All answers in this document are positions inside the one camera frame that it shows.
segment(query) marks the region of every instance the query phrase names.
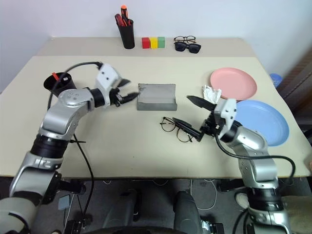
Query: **yellow block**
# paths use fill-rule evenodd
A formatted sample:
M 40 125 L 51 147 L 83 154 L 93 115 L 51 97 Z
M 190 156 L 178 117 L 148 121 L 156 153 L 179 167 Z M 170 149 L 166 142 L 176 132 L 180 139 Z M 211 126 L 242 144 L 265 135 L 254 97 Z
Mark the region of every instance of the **yellow block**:
M 150 38 L 151 49 L 158 48 L 158 38 Z

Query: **plate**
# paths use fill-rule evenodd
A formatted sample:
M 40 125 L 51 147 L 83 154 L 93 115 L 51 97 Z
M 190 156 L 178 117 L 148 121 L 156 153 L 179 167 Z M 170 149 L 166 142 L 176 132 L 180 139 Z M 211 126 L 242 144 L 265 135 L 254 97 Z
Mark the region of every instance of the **plate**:
M 220 68 L 210 76 L 211 86 L 221 89 L 221 97 L 246 100 L 251 98 L 257 91 L 255 80 L 246 72 L 232 68 Z
M 246 128 L 260 132 L 269 146 L 281 145 L 289 136 L 289 127 L 282 114 L 261 101 L 239 102 L 235 120 Z

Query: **table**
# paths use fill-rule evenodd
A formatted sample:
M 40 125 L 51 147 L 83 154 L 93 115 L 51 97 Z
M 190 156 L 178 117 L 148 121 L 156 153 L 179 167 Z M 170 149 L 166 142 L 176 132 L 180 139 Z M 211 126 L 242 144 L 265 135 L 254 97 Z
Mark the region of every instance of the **table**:
M 289 108 L 274 88 L 270 77 L 241 39 L 198 39 L 199 54 L 176 52 L 170 40 L 165 49 L 143 50 L 139 39 L 133 50 L 122 48 L 119 38 L 59 38 L 48 42 L 32 57 L 3 91 L 0 99 L 0 175 L 14 176 L 25 153 L 30 150 L 46 112 L 49 92 L 43 81 L 52 72 L 69 66 L 99 60 L 114 66 L 132 81 L 122 94 L 136 91 L 138 83 L 175 83 L 176 112 L 137 111 L 136 101 L 121 107 L 97 108 L 81 119 L 76 134 L 83 144 L 96 178 L 169 177 L 224 178 L 241 177 L 237 159 L 224 155 L 210 136 L 201 142 L 182 143 L 174 132 L 164 132 L 162 117 L 183 119 L 199 129 L 209 115 L 193 105 L 187 95 L 202 96 L 213 70 L 235 67 L 249 73 L 257 82 L 251 98 L 276 108 L 290 127 L 288 140 L 270 147 L 270 154 L 292 158 L 296 176 L 308 176 L 312 148 L 296 124 Z M 78 88 L 93 87 L 97 75 L 94 66 L 70 72 Z M 279 176 L 288 176 L 289 163 L 276 159 Z M 69 144 L 59 170 L 64 177 L 90 177 L 75 144 Z

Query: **pink plate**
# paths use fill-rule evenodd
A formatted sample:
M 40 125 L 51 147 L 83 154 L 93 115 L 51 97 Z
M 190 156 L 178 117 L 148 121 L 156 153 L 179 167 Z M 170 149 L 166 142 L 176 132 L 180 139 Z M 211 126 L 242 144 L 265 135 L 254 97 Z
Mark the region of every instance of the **pink plate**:
M 255 80 L 246 72 L 225 67 L 215 70 L 210 76 L 214 89 L 221 89 L 221 97 L 245 100 L 251 98 L 257 91 Z

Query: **black cup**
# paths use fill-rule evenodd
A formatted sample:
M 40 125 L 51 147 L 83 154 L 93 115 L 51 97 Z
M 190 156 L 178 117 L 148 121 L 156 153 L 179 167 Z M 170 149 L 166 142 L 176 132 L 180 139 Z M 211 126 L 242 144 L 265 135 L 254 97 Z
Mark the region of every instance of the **black cup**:
M 60 78 L 62 74 L 64 74 L 63 72 L 58 72 L 56 73 L 57 76 Z M 49 76 L 43 83 L 43 86 L 51 91 L 53 89 L 53 86 L 55 85 L 55 83 L 57 82 L 57 80 L 54 78 L 53 75 Z M 72 76 L 68 73 L 65 73 L 65 76 L 63 77 L 63 79 L 58 83 L 58 85 L 55 87 L 55 89 L 52 91 L 52 93 L 55 96 L 59 96 L 59 94 L 61 92 L 63 92 L 64 90 L 67 89 L 76 89 L 76 86 L 72 80 Z
M 129 26 L 118 26 L 120 36 L 122 39 L 123 47 L 126 49 L 132 49 L 135 46 L 135 37 L 133 34 L 133 20 L 130 19 L 131 25 Z

